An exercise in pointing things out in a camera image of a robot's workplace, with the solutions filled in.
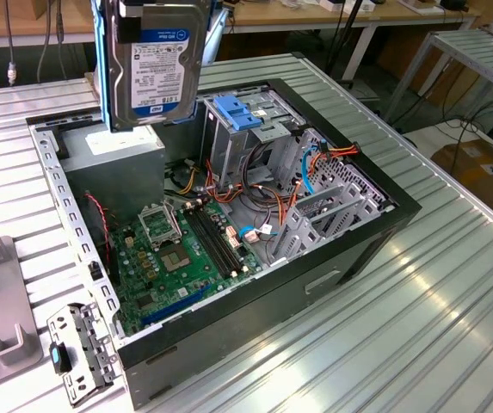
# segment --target chip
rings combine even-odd
[[[154,302],[150,294],[144,295],[137,299],[137,306],[139,308],[145,308],[148,305],[151,305]]]
[[[241,257],[245,257],[249,254],[248,250],[246,248],[244,248],[243,245],[241,245],[240,247],[237,248],[237,253],[241,256]]]
[[[170,245],[170,247],[160,250],[158,254],[169,273],[191,263],[187,251],[180,243]]]

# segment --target black cable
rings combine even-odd
[[[9,40],[10,62],[15,63],[15,55],[13,53],[13,34],[11,33],[11,21],[9,19],[9,0],[5,0],[5,27],[7,28],[7,38]]]
[[[362,0],[355,0],[355,3],[353,5],[353,8],[351,9],[351,13],[349,13],[348,20],[346,21],[346,26],[343,28],[342,35],[340,36],[340,41],[338,41],[338,44],[336,45],[336,51],[332,53],[332,58],[330,59],[330,62],[328,65],[326,65],[326,68],[324,72],[330,76],[330,73],[332,73],[332,69],[334,69],[334,65],[336,64],[336,61],[338,60],[338,56],[340,55],[340,51],[343,48],[343,45],[346,41],[346,39],[349,36],[349,31],[353,27],[353,23],[355,19],[357,18],[357,13],[359,12],[359,9],[361,8]]]
[[[484,104],[470,119],[469,121],[467,121],[464,126],[462,127],[462,132],[460,133],[460,136],[459,136],[459,140],[456,144],[456,147],[454,149],[454,156],[453,156],[453,164],[451,165],[451,169],[449,171],[449,175],[454,177],[453,176],[453,173],[454,173],[454,167],[456,166],[456,161],[457,161],[457,158],[459,157],[459,149],[460,149],[460,143],[462,142],[462,137],[464,136],[464,133],[468,127],[468,124],[471,124],[477,117],[478,117],[478,114],[480,112],[482,112],[484,109],[488,108],[489,106],[491,106],[493,104],[493,101],[491,102],[488,102],[486,104]]]
[[[63,47],[63,42],[65,41],[65,25],[63,24],[63,13],[61,12],[61,3],[62,0],[57,0],[57,22],[55,24],[57,30],[57,44],[58,44],[58,52],[59,52],[60,70],[63,72],[63,78],[67,80],[65,65],[63,64],[63,56],[62,56],[62,47]]]
[[[475,80],[471,83],[470,86],[468,86],[468,89],[466,89],[464,93],[462,93],[462,95],[460,95],[460,97],[456,101],[454,101],[454,103],[447,111],[445,111],[445,101],[443,101],[443,111],[442,111],[443,119],[445,119],[447,115],[449,115],[453,111],[454,107],[458,105],[460,101],[462,101],[462,99],[464,99],[464,96],[467,95],[467,93],[470,91],[471,88],[473,88],[473,86],[476,84],[478,80],[479,80],[479,75],[476,76]]]
[[[435,78],[434,82],[429,86],[428,90],[426,90],[423,95],[418,96],[418,99],[416,99],[415,102],[412,105],[410,105],[410,107],[407,110],[405,110],[402,114],[400,114],[395,120],[393,120],[392,122],[390,122],[390,126],[393,126],[393,125],[397,124],[406,114],[408,114],[412,109],[414,109],[423,99],[425,99],[426,97],[428,97],[429,94],[430,94],[430,92],[434,89],[434,87],[440,81],[440,79],[441,79],[441,77],[443,76],[444,73],[445,73],[444,70],[441,71],[440,74]]]
[[[5,27],[7,28],[7,39],[9,41],[9,68],[7,70],[7,78],[9,79],[9,85],[13,86],[16,80],[16,65],[15,65],[15,53],[13,51],[13,34],[11,33],[11,21],[9,18],[9,0],[5,0]]]
[[[441,103],[441,118],[442,119],[445,119],[445,117],[447,116],[447,114],[445,113],[445,106],[447,105],[447,99],[449,98],[449,94],[451,93],[451,90],[453,89],[454,84],[460,79],[460,75],[462,74],[462,72],[464,71],[465,68],[466,68],[466,66],[464,66],[464,65],[460,66],[459,72],[454,77],[454,80],[451,82],[451,86],[449,87],[449,89],[447,90],[447,92],[445,94],[445,97],[443,98],[443,102]]]
[[[343,8],[345,7],[345,0],[342,4],[342,9],[340,10],[340,17],[338,17],[338,24],[336,25],[336,30],[334,31],[334,37],[332,37],[332,41],[330,42],[329,54],[326,56],[326,62],[324,68],[326,69],[330,63],[330,57],[332,56],[332,49],[334,48],[334,43],[336,42],[336,37],[338,32],[340,31],[340,25],[342,24],[343,17]]]
[[[231,20],[231,30],[229,30],[229,34],[234,34],[235,33],[235,11],[232,10],[231,13],[229,14],[229,20]]]
[[[49,36],[51,35],[51,0],[47,0],[47,12],[46,12],[46,38],[43,43],[43,50],[41,51],[40,62],[38,62],[38,69],[36,70],[36,80],[41,83],[41,66],[43,65],[43,59],[46,56],[47,46],[49,46]]]

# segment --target aluminum workbench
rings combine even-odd
[[[434,84],[440,72],[444,70],[449,59],[455,59],[488,81],[478,93],[478,96],[474,98],[475,105],[467,114],[467,117],[474,114],[476,109],[484,102],[485,96],[490,92],[493,85],[493,35],[481,29],[434,32],[426,36],[393,92],[391,103],[385,113],[385,120],[390,120],[404,92],[409,87],[432,47],[441,50],[443,55],[418,93],[421,96],[424,95],[428,88]]]
[[[286,79],[422,210],[342,289],[141,411],[493,411],[493,212],[305,59],[223,62],[201,88]],[[24,119],[96,105],[84,80],[0,89],[0,232],[16,239],[45,356],[0,411],[70,411],[46,319],[88,298]],[[131,409],[122,381],[79,410]]]

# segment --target table leg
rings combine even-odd
[[[378,25],[373,23],[363,28],[357,46],[355,46],[355,50],[349,60],[348,67],[346,67],[345,72],[343,72],[342,80],[351,80],[354,78],[377,27]]]
[[[393,92],[393,95],[391,96],[391,101],[389,104],[389,107],[387,109],[387,112],[384,115],[384,120],[386,122],[390,121],[391,116],[393,115],[393,112],[397,108],[397,105],[401,101],[401,98],[403,97],[404,92],[407,90],[407,88],[410,85],[410,82],[412,82],[413,77],[415,74],[418,72],[418,69],[420,69],[420,66],[422,66],[422,63],[424,62],[424,59],[428,55],[428,52],[432,46],[432,37],[434,35],[431,33],[428,33],[426,36],[426,39],[424,39],[424,42],[418,49],[418,52],[416,52],[415,57],[412,59],[410,62],[409,68],[407,71],[404,73],[403,78],[395,88],[395,91]]]
[[[469,29],[474,20],[474,17],[467,17],[466,20],[460,25],[459,30]],[[445,70],[448,60],[449,57],[445,53],[443,53],[437,64],[434,66],[434,69],[429,73],[428,78],[426,79],[420,90],[418,90],[419,96],[422,96],[424,93],[426,93],[428,89],[432,86],[432,84],[434,84],[435,79],[439,76],[441,72]]]

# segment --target red wire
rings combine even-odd
[[[99,213],[101,214],[101,219],[102,219],[102,229],[105,231],[105,244],[107,245],[107,264],[110,261],[110,254],[109,254],[109,245],[108,245],[108,227],[107,227],[107,218],[105,217],[105,212],[102,210],[102,206],[99,203],[98,200],[95,199],[95,197],[91,194],[85,194],[85,197],[91,200],[96,206],[97,209],[99,210]]]

